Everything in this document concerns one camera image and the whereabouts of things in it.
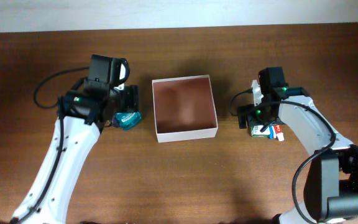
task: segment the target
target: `red label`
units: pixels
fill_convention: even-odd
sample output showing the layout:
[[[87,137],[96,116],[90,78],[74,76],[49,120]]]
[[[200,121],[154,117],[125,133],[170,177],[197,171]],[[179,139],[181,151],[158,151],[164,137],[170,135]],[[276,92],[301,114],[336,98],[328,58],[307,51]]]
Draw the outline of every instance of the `red label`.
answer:
[[[275,125],[274,129],[276,130],[276,134],[281,133],[281,125]]]

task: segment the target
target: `white label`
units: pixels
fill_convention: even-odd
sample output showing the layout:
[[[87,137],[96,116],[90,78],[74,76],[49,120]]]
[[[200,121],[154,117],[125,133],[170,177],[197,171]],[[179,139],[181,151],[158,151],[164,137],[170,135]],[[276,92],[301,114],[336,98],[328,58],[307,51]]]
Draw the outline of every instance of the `white label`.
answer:
[[[264,132],[260,132],[260,130],[263,128],[263,125],[258,125],[258,126],[254,126],[253,128],[252,128],[252,131],[251,131],[251,133],[252,133],[252,135],[258,135],[258,134],[261,134],[261,135],[266,135],[266,136],[268,136],[268,135],[270,135],[270,130],[269,130],[269,128],[266,128],[266,130],[264,131]]]
[[[131,115],[129,115],[128,117],[122,119],[121,121],[126,122],[126,121],[130,120],[134,115],[135,115],[135,113],[132,113]]]

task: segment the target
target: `teal battery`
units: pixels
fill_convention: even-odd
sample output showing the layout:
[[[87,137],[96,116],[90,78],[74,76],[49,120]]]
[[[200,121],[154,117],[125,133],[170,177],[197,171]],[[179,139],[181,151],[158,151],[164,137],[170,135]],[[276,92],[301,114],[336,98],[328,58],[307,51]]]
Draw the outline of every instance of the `teal battery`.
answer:
[[[128,130],[137,125],[141,120],[142,116],[139,112],[135,113],[116,113],[115,121],[123,130]]]

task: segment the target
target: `black bracket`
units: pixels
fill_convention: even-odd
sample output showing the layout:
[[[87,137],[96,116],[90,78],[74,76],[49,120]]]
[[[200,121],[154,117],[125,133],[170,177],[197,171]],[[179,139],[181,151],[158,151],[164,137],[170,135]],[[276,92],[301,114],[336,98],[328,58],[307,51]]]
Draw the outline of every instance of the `black bracket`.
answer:
[[[125,68],[120,78],[121,67]],[[89,75],[78,80],[63,99],[65,116],[83,118],[85,124],[96,123],[102,131],[106,121],[120,113],[139,110],[139,87],[125,86],[123,90],[114,87],[123,84],[129,77],[128,62],[124,58],[92,55]]]
[[[309,93],[303,87],[289,87],[285,82],[282,67],[268,67],[259,72],[260,90],[264,97],[263,103],[269,101],[281,101],[290,96],[309,96]],[[254,107],[253,104],[240,106],[237,108],[237,115],[240,129],[253,127],[256,125],[265,125],[266,121],[270,124],[283,124],[278,117],[278,109],[280,105],[272,105],[260,109],[260,114],[246,114]]]
[[[339,180],[341,169],[350,174]],[[328,150],[311,162],[303,191],[308,213],[318,222],[358,217],[358,146]]]

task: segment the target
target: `open box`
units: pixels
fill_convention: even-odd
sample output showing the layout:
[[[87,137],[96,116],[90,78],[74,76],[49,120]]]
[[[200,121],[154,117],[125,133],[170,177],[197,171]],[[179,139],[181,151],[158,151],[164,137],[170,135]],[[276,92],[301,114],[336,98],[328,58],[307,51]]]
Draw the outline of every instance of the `open box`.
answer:
[[[153,80],[158,142],[213,138],[218,119],[209,75]]]

